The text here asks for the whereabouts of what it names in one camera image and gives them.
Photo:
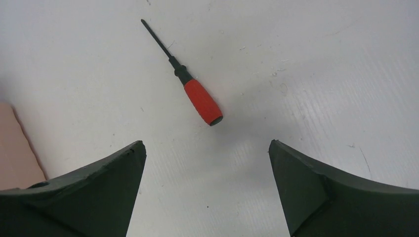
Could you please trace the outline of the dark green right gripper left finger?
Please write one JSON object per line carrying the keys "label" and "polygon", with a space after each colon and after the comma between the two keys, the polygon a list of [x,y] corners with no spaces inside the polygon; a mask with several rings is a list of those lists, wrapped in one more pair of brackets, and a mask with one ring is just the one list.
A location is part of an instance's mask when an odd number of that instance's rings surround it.
{"label": "dark green right gripper left finger", "polygon": [[126,236],[145,161],[136,141],[59,177],[1,191],[1,236]]}

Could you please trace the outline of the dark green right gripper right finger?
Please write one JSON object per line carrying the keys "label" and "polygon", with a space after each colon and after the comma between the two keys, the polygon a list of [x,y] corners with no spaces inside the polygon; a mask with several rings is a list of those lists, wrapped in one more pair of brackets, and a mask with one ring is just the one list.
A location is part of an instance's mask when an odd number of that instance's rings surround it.
{"label": "dark green right gripper right finger", "polygon": [[278,140],[268,153],[291,236],[418,236],[418,190],[350,174]]}

